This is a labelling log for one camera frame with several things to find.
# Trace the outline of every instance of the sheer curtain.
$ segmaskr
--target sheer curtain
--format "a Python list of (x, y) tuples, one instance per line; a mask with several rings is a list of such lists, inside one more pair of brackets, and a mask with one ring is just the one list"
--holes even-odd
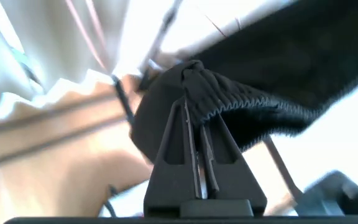
[[(0, 0), (0, 107), (47, 100), (61, 79), (82, 85), (93, 74), (141, 75), (173, 2)], [(168, 68), (176, 55), (200, 51), (288, 2), (184, 0), (158, 62)]]

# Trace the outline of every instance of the black fabric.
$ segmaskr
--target black fabric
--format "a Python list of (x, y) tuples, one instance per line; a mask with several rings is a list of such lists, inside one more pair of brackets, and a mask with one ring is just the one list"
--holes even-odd
[(221, 113), (242, 150), (306, 129), (358, 85), (358, 1), (298, 1), (191, 59), (161, 75), (135, 115), (132, 140), (151, 161), (182, 96), (196, 127)]

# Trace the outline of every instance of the wooden floor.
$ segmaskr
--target wooden floor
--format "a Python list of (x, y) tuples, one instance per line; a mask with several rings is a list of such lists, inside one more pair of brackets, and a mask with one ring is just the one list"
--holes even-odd
[[(124, 81), (127, 92), (131, 91), (129, 86)], [(93, 95), (70, 92), (55, 107), (109, 91), (109, 86), (98, 83)], [(135, 110), (141, 97), (131, 94), (130, 99)], [(15, 110), (7, 120), (40, 112), (26, 105), (17, 105)], [(0, 133), (0, 157), (123, 114), (120, 103), (111, 100)], [(152, 165), (133, 145), (129, 131), (129, 125), (122, 122), (0, 164), (0, 223), (23, 216), (95, 217), (109, 196), (109, 184), (120, 191), (150, 177)], [(266, 147), (259, 144), (254, 148), (244, 157), (272, 206), (286, 197), (288, 190)]]

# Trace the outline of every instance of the folded fabric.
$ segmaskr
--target folded fabric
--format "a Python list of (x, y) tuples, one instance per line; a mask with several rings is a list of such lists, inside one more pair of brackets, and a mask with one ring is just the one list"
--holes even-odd
[(219, 113), (244, 151), (302, 132), (357, 86), (358, 1), (297, 1), (162, 74), (131, 138), (154, 161), (171, 105), (185, 97), (195, 127)]

